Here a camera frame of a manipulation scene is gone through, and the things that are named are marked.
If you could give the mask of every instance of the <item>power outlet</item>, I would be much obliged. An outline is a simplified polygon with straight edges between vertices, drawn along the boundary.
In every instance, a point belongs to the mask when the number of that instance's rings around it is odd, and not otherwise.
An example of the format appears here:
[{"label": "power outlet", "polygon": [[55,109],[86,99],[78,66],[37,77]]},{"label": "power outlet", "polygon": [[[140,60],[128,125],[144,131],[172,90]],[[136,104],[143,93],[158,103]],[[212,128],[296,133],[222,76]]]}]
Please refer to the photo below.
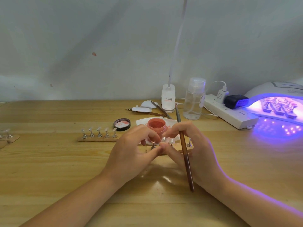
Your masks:
[{"label": "power outlet", "polygon": [[204,100],[205,107],[235,128],[251,129],[252,126],[258,122],[259,117],[243,110],[243,108],[237,107],[236,109],[230,109],[225,107],[224,104],[218,103],[215,99],[216,96],[214,95],[206,95]]}]

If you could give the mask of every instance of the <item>uv nail lamp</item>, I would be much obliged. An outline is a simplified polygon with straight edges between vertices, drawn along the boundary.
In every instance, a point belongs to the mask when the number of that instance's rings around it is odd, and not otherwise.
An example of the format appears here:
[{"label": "uv nail lamp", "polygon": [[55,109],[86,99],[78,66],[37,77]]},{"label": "uv nail lamp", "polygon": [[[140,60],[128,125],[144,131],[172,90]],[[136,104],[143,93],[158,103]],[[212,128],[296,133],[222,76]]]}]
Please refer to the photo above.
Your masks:
[{"label": "uv nail lamp", "polygon": [[303,125],[303,86],[289,82],[267,82],[245,94],[246,110],[268,117]]}]

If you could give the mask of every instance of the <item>forearm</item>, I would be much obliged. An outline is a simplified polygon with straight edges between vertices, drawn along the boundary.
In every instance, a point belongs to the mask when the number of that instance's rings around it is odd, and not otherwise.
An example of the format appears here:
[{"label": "forearm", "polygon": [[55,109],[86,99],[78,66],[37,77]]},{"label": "forearm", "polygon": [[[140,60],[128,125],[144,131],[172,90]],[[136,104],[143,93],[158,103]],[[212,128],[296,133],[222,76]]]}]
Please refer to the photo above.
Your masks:
[{"label": "forearm", "polygon": [[220,191],[210,191],[214,197],[233,210],[252,227],[299,227],[303,213],[267,195],[226,177]]},{"label": "forearm", "polygon": [[118,189],[98,175],[21,226],[83,227]]}]

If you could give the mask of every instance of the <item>clear pump bottle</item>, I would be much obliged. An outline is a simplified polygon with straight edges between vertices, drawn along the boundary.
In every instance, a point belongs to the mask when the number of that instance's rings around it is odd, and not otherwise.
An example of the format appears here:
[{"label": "clear pump bottle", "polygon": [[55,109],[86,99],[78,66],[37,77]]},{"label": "clear pump bottle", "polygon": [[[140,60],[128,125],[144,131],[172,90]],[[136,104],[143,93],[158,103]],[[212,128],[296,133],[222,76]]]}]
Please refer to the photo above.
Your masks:
[{"label": "clear pump bottle", "polygon": [[185,118],[190,120],[200,118],[205,98],[205,83],[206,80],[203,78],[190,78],[184,102],[183,116]]}]

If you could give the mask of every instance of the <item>wooden table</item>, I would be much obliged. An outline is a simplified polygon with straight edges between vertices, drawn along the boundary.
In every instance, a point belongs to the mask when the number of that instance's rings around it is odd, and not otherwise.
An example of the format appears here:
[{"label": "wooden table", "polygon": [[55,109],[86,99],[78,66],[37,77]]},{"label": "wooden table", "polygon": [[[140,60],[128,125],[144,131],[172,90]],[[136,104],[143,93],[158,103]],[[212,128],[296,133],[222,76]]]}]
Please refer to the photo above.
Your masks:
[{"label": "wooden table", "polygon": [[[3,104],[0,128],[10,128],[21,138],[0,150],[0,226],[19,226],[97,175],[114,143],[77,142],[81,128],[111,127],[122,117],[134,126],[137,119],[150,116],[125,108],[141,102]],[[303,211],[302,137],[271,144],[254,130],[239,131],[214,117],[194,123],[211,140],[229,176]],[[247,226],[197,185],[192,194],[185,174],[168,156],[158,157],[123,186],[87,226],[127,225]]]}]

